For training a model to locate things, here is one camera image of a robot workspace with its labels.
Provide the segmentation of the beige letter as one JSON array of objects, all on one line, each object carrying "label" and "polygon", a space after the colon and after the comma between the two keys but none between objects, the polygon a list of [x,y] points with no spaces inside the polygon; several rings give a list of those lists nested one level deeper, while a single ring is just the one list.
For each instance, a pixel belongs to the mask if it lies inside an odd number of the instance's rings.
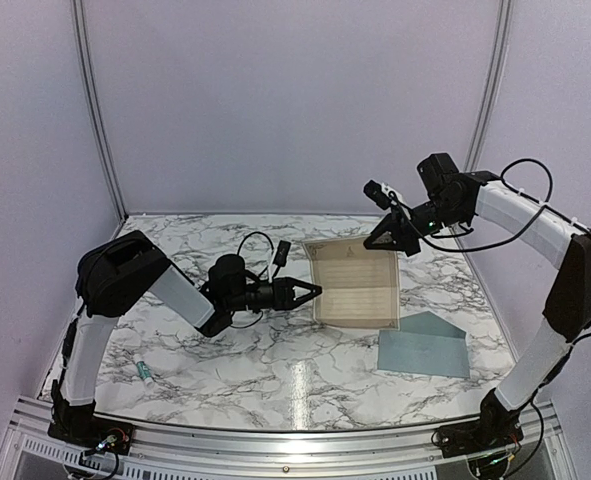
[{"label": "beige letter", "polygon": [[400,320],[397,254],[368,250],[363,236],[303,244],[312,282],[322,288],[313,318],[336,328],[396,330]]}]

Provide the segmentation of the blue-grey envelope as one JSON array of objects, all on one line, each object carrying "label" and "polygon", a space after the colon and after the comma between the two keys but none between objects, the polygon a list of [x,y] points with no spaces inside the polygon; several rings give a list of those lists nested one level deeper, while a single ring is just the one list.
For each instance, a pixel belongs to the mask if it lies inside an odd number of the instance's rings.
[{"label": "blue-grey envelope", "polygon": [[467,332],[432,312],[404,317],[397,330],[381,330],[377,369],[468,379]]}]

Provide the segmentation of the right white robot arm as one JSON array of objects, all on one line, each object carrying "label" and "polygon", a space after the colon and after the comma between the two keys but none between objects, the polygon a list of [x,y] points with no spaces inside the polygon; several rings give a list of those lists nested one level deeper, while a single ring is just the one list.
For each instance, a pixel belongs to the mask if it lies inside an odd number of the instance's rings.
[{"label": "right white robot arm", "polygon": [[521,241],[547,261],[548,287],[537,286],[535,271],[517,280],[528,298],[542,293],[541,321],[528,347],[505,378],[480,404],[480,417],[470,438],[490,448],[504,437],[514,418],[538,391],[553,381],[577,343],[591,337],[591,229],[506,181],[504,174],[460,171],[446,153],[432,154],[417,167],[427,202],[409,207],[392,187],[371,180],[364,194],[385,217],[364,242],[368,250],[402,252],[411,257],[423,245],[435,248],[430,236],[455,224],[471,226],[481,218],[509,233],[509,238],[464,249],[474,254]]}]

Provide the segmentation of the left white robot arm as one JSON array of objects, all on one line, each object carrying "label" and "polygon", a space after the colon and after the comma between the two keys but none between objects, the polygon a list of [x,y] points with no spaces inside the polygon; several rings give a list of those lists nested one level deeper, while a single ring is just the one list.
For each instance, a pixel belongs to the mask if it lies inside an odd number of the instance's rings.
[{"label": "left white robot arm", "polygon": [[52,383],[51,429],[81,445],[94,444],[110,429],[95,415],[99,367],[118,320],[145,294],[212,338],[232,326],[237,312],[291,311],[322,293],[320,286],[292,277],[260,277],[240,253],[219,257],[197,286],[139,230],[86,253],[77,273],[81,304],[62,345],[62,371]]}]

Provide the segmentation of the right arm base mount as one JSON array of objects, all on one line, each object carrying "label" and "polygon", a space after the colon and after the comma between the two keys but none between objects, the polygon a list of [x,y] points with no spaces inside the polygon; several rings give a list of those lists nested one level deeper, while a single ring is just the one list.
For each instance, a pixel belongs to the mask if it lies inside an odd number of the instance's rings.
[{"label": "right arm base mount", "polygon": [[438,427],[431,436],[431,443],[444,458],[453,458],[516,445],[523,438],[519,423],[513,422],[498,431],[483,430],[482,422],[475,419]]}]

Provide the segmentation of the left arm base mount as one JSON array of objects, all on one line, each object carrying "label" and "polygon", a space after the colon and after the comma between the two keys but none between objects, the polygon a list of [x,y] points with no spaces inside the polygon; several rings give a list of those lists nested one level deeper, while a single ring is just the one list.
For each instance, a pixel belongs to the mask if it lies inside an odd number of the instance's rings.
[{"label": "left arm base mount", "polygon": [[90,415],[53,420],[47,433],[51,438],[84,447],[87,451],[93,452],[97,451],[101,442],[107,440],[109,436],[114,436],[115,440],[108,443],[103,450],[127,455],[134,434],[134,425]]}]

